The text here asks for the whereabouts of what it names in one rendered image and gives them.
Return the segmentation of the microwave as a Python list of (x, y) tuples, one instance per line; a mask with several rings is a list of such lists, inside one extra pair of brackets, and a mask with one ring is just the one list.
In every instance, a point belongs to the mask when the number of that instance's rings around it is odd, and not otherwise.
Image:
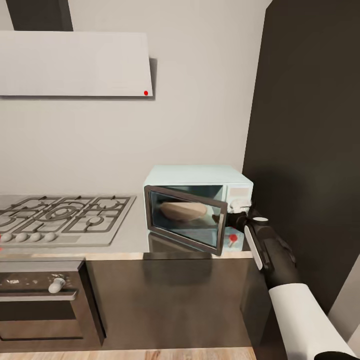
[(221, 257), (229, 205), (250, 201), (253, 186), (231, 165), (154, 165), (143, 183), (147, 228)]

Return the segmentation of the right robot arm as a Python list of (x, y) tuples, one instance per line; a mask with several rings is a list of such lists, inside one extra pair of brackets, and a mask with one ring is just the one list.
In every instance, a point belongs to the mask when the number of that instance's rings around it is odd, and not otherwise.
[(281, 245), (268, 218), (247, 216), (249, 200), (233, 201), (226, 227), (247, 239), (271, 298), (287, 360), (360, 360), (326, 316), (292, 252)]

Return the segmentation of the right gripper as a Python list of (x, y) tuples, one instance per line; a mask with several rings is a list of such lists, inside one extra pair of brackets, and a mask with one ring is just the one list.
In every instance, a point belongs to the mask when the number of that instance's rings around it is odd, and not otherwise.
[(247, 212), (246, 211), (241, 211), (241, 212), (229, 212), (227, 215), (226, 215), (226, 221), (225, 221), (225, 224), (226, 224), (226, 227), (227, 228), (233, 228), (233, 229), (236, 229), (238, 230), (237, 228), (237, 222), (239, 220), (240, 217), (243, 217), (243, 216), (247, 216)]

